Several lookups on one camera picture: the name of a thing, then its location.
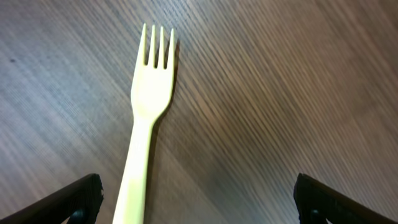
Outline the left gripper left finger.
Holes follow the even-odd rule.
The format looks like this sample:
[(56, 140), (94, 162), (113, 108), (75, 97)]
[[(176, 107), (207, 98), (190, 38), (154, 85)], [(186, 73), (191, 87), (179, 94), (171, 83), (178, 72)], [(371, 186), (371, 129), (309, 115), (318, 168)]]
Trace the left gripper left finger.
[(1, 224), (95, 224), (104, 196), (98, 174), (88, 174), (28, 207), (1, 219)]

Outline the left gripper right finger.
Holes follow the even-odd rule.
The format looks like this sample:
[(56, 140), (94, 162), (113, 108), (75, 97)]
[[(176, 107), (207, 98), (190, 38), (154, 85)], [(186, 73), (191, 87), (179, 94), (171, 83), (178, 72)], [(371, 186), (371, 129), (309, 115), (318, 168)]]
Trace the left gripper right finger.
[(303, 173), (297, 176), (294, 201), (300, 224), (397, 224)]

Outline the yellow plastic fork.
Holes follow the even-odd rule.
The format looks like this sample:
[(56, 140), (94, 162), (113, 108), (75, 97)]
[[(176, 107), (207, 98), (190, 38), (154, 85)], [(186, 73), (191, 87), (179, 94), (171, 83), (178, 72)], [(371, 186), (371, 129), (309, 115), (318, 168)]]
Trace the yellow plastic fork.
[(169, 48), (166, 49), (164, 28), (160, 28), (159, 58), (155, 57), (156, 28), (152, 26), (148, 52), (146, 31), (144, 24), (131, 88), (134, 123), (113, 224), (144, 222), (152, 131), (155, 122), (168, 107), (174, 87), (175, 30), (170, 32)]

